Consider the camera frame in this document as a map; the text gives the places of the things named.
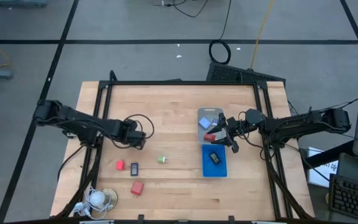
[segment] plastic bin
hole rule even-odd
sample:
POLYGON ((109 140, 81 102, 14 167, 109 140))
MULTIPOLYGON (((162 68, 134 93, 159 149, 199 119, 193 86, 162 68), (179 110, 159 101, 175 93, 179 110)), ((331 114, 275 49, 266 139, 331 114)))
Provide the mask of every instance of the plastic bin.
POLYGON ((202 147, 203 176, 204 177, 227 177, 226 150, 223 145, 210 144, 202 147), (215 164, 210 154, 215 152, 221 162, 215 164))
MULTIPOLYGON (((223 110, 221 108, 198 108, 197 111, 197 140, 200 144, 211 144, 209 141, 204 140, 204 135, 213 128, 212 125, 209 126, 209 128, 204 129, 202 125, 200 125, 198 122, 202 118, 206 118, 211 124, 213 119, 219 119, 219 113, 223 113, 223 110)), ((214 133, 216 136, 215 139, 221 139, 226 137, 226 133, 224 130, 214 133)))

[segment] red block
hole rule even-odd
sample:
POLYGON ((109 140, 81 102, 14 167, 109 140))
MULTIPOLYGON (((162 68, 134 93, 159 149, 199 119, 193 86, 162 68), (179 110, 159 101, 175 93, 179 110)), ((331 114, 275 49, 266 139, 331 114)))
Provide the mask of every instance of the red block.
POLYGON ((215 141, 215 135, 214 134, 205 134, 204 135, 204 140, 205 141, 209 141, 209 142, 213 142, 215 141))
POLYGON ((143 183, 139 181, 135 181, 132 186, 131 193, 136 195, 141 195, 143 191, 143 183))
POLYGON ((117 170, 124 170, 125 169, 125 162, 124 161, 117 161, 116 169, 117 170))

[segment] keyboard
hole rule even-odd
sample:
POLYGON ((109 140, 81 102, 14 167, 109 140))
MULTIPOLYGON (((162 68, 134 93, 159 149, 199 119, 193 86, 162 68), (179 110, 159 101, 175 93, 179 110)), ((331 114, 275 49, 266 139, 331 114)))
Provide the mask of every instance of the keyboard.
POLYGON ((251 69, 241 69, 228 65, 222 65, 220 63, 211 62, 209 65, 209 71, 207 75, 207 81, 281 81, 285 86, 285 79, 266 75, 258 72, 254 72, 251 69))
POLYGON ((329 209, 358 219, 358 181, 331 174, 329 209))

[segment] black stand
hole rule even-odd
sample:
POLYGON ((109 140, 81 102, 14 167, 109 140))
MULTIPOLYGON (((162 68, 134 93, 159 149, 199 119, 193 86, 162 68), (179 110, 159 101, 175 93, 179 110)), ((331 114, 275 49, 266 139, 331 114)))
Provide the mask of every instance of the black stand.
POLYGON ((312 169, 319 167, 323 164, 327 164, 332 161, 336 161, 339 159, 340 153, 346 153, 351 156, 354 156, 353 153, 353 140, 341 144, 340 146, 336 146, 330 150, 327 150, 325 152, 319 153, 317 155, 311 156, 306 158, 306 162, 311 165, 311 167, 306 166, 306 164, 303 164, 304 169, 312 169))

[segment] white paper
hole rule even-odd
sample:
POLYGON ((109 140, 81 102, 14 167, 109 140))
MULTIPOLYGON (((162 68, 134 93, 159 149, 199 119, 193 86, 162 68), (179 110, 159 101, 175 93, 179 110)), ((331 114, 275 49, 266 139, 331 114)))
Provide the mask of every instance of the white paper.
MULTIPOLYGON (((314 156, 316 154, 319 154, 320 152, 323 152, 320 149, 315 149, 313 147, 309 147, 312 151, 308 151, 308 157, 314 156)), ((336 174, 336 169, 338 167, 338 161, 330 162, 328 164, 321 165, 319 167, 316 167, 316 170, 318 170, 321 174, 323 174, 325 177, 329 179, 330 174, 336 174)), ((329 187, 329 182, 321 177, 316 171, 313 169, 310 169, 308 171, 308 183, 309 184, 315 184, 322 187, 329 187)))

